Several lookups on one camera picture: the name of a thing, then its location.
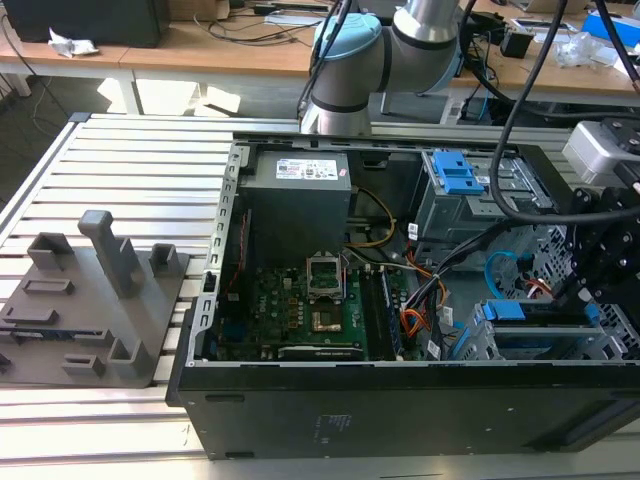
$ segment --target blue cable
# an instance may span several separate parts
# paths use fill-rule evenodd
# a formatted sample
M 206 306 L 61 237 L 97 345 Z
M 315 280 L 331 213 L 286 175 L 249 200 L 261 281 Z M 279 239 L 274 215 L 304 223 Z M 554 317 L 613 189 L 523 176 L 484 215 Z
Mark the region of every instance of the blue cable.
M 500 290 L 498 290 L 496 282 L 491 276 L 491 266 L 493 265 L 493 261 L 497 257 L 509 257 L 516 261 L 518 261 L 520 257 L 509 250 L 498 250 L 497 252 L 493 252 L 491 255 L 489 255 L 489 258 L 487 258 L 487 263 L 484 264 L 484 279 L 487 282 L 487 287 L 489 287 L 491 294 L 496 298 L 504 298 L 504 295 L 502 295 Z

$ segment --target small black box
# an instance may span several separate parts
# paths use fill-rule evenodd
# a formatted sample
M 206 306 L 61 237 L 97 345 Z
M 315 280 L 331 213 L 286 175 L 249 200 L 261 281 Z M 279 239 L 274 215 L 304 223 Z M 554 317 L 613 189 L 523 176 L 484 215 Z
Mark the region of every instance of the small black box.
M 500 44 L 500 52 L 504 57 L 524 58 L 531 40 L 533 35 L 530 33 L 509 30 Z

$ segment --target plastic bag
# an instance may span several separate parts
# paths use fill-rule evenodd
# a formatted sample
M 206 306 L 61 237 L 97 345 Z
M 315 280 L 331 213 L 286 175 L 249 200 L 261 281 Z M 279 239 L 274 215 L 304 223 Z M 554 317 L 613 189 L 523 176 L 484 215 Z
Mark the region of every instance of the plastic bag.
M 591 57 L 602 48 L 602 43 L 594 40 L 588 32 L 580 32 L 571 37 L 569 43 L 557 43 L 553 48 L 553 57 L 561 67 L 591 65 Z

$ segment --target blue plastic tab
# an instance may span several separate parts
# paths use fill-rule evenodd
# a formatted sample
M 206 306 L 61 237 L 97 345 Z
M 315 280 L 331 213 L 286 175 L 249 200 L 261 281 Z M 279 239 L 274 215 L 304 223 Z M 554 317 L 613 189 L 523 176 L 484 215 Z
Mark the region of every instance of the blue plastic tab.
M 456 195 L 481 195 L 484 187 L 479 185 L 461 152 L 436 152 L 433 154 L 436 172 L 444 182 L 444 191 Z
M 482 311 L 484 312 L 484 318 L 493 322 L 496 319 L 496 312 L 491 308 L 491 305 L 486 304 L 482 306 Z
M 584 307 L 584 313 L 587 315 L 591 325 L 598 325 L 600 323 L 600 309 L 597 305 L 593 303 L 587 305 Z
M 486 306 L 489 306 L 496 313 L 496 320 L 498 321 L 526 319 L 520 304 L 513 300 L 489 300 Z
M 451 350 L 451 355 L 449 355 L 450 357 L 455 357 L 458 354 L 458 352 L 460 352 L 462 345 L 464 345 L 464 342 L 467 341 L 467 338 L 469 338 L 470 335 L 471 335 L 471 330 L 469 330 L 468 328 L 465 328 L 464 331 L 462 332 L 462 335 L 460 335 L 460 338 L 458 338 L 458 341 L 453 346 L 453 350 Z

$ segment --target power supply label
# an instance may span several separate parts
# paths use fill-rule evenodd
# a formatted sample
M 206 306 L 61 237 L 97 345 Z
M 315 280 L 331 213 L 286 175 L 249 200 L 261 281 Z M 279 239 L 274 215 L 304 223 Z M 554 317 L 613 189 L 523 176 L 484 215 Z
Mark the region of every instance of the power supply label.
M 338 180 L 335 160 L 278 160 L 276 178 L 280 180 Z

